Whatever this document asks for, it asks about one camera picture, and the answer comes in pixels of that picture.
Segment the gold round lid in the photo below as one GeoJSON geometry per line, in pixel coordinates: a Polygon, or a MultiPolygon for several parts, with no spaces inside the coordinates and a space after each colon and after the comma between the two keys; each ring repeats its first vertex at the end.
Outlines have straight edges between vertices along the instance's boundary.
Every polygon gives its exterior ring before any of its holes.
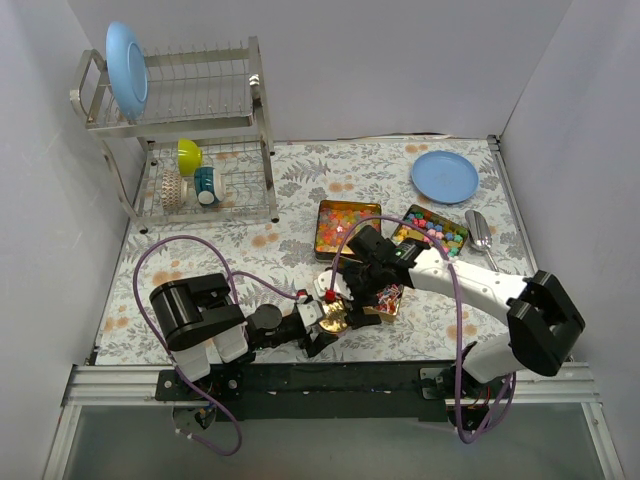
{"type": "Polygon", "coordinates": [[[347,310],[341,300],[323,303],[324,317],[318,322],[319,327],[329,334],[341,334],[349,328],[347,310]]]}

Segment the tin of star candies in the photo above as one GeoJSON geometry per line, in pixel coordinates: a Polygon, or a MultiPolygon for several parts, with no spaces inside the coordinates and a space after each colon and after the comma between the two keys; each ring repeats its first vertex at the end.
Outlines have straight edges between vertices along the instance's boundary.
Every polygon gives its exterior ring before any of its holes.
{"type": "MultiPolygon", "coordinates": [[[[466,227],[417,204],[412,204],[409,207],[403,216],[403,221],[411,223],[437,239],[451,258],[457,257],[461,253],[469,238],[469,231],[466,227]]],[[[430,247],[434,247],[429,238],[404,225],[398,225],[391,236],[396,245],[409,238],[427,242],[430,247]]]]}

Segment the silver metal scoop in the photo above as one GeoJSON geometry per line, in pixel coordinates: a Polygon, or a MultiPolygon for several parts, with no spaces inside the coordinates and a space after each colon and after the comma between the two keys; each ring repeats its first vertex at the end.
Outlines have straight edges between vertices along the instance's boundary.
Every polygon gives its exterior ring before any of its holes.
{"type": "Polygon", "coordinates": [[[493,271],[499,272],[499,267],[491,253],[492,234],[485,217],[476,210],[467,210],[465,220],[468,224],[472,247],[486,256],[493,271]]]}

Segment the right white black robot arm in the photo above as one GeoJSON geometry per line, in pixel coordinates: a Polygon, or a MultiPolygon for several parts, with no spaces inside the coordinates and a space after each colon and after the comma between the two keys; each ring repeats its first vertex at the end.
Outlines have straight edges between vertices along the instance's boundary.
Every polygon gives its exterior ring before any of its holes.
{"type": "Polygon", "coordinates": [[[359,262],[342,273],[353,300],[364,303],[389,285],[402,285],[458,299],[507,326],[507,333],[468,348],[453,371],[453,387],[464,397],[521,370],[556,376],[585,329],[574,302],[548,272],[531,277],[494,272],[443,257],[414,238],[395,244],[370,226],[347,245],[359,262]]]}

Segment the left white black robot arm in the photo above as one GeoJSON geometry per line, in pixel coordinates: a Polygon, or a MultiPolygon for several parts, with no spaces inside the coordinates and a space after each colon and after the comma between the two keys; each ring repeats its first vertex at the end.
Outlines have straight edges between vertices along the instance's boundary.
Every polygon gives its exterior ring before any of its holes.
{"type": "Polygon", "coordinates": [[[190,399],[203,399],[212,390],[208,341],[222,363],[234,364],[250,363],[257,351],[289,342],[296,342],[312,358],[338,339],[320,327],[327,312],[304,290],[288,315],[275,305],[263,304],[246,316],[230,294],[225,277],[211,274],[167,282],[150,295],[167,349],[181,371],[178,387],[190,399]]]}

